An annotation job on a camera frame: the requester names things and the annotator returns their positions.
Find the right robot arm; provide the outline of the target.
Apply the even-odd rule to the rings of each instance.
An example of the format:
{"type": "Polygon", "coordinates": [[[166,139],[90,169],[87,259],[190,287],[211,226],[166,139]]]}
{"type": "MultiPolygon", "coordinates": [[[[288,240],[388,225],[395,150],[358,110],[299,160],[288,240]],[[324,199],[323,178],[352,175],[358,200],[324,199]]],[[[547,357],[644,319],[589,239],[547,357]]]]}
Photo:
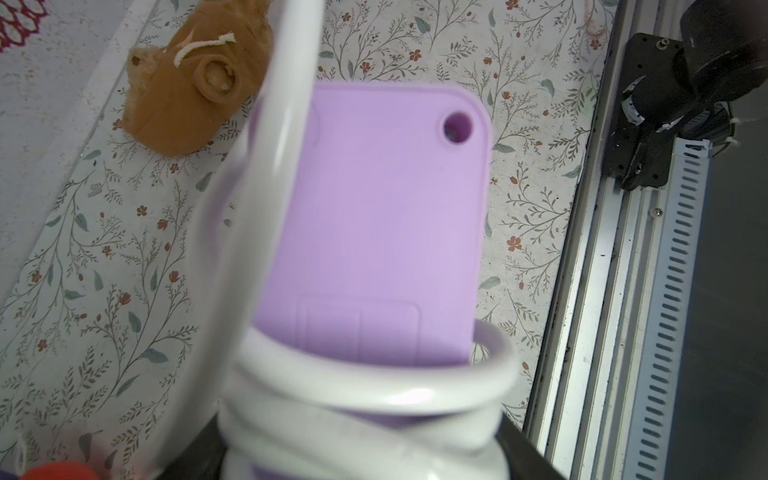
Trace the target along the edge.
{"type": "Polygon", "coordinates": [[[664,186],[678,138],[704,136],[695,120],[767,80],[767,4],[695,1],[681,37],[638,33],[626,44],[602,173],[625,191],[664,186]]]}

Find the purple power strip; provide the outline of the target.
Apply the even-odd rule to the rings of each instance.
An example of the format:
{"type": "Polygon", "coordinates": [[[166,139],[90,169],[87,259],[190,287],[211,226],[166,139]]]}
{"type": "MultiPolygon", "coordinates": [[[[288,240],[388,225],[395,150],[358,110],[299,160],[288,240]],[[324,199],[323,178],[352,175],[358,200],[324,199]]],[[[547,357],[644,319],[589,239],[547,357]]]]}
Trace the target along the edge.
{"type": "Polygon", "coordinates": [[[513,347],[474,317],[491,126],[466,90],[314,87],[227,380],[225,479],[505,479],[513,347]]]}

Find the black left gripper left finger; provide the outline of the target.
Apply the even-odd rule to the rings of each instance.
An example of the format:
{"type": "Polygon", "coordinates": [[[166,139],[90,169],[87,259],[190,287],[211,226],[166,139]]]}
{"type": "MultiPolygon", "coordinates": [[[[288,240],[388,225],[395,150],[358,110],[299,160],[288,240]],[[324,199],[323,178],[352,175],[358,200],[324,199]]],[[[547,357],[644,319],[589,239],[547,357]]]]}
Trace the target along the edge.
{"type": "Polygon", "coordinates": [[[214,415],[194,441],[167,467],[159,480],[218,480],[228,447],[214,415]]]}

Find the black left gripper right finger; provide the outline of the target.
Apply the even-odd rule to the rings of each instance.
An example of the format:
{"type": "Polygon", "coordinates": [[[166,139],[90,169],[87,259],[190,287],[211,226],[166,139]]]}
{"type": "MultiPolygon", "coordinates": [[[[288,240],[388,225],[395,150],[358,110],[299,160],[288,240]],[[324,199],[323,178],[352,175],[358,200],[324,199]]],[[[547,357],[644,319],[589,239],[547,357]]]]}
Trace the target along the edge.
{"type": "Polygon", "coordinates": [[[503,451],[512,480],[564,480],[507,416],[502,417],[496,441],[503,451]]]}

